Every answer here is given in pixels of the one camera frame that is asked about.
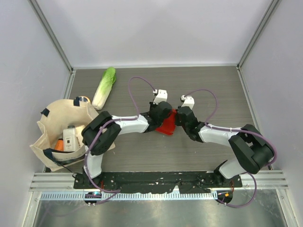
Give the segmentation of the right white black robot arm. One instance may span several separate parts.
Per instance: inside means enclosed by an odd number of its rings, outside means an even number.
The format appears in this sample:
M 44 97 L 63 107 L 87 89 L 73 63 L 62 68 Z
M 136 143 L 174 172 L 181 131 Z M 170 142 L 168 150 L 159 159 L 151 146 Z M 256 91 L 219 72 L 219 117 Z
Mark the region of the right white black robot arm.
M 233 177 L 242 173 L 257 174 L 264 166 L 276 160 L 276 149 L 250 124 L 242 128 L 218 127 L 199 121 L 188 107 L 177 109 L 176 124 L 187 136 L 201 143 L 215 143 L 230 147 L 235 155 L 214 170 L 214 182 L 226 186 Z

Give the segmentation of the red paper box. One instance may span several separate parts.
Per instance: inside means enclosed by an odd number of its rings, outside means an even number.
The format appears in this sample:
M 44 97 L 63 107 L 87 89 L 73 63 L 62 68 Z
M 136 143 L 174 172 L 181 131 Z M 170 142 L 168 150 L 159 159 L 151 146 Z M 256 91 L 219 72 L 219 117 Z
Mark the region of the red paper box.
M 170 116 L 167 119 L 165 119 L 163 124 L 160 127 L 158 127 L 155 131 L 168 136 L 173 135 L 176 128 L 175 125 L 176 115 L 177 115 L 177 111 L 175 109 L 172 109 Z

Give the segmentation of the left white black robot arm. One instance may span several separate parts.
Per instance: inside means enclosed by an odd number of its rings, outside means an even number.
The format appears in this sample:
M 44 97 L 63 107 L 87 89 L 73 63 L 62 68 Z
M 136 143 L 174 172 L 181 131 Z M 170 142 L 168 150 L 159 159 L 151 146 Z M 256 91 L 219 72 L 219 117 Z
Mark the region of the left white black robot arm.
M 136 116 L 118 117 L 107 111 L 101 112 L 81 132 L 82 143 L 86 146 L 84 183 L 91 189 L 100 189 L 103 154 L 109 150 L 119 135 L 155 131 L 171 114 L 172 106 L 166 101 L 158 104 L 150 102 L 149 111 Z

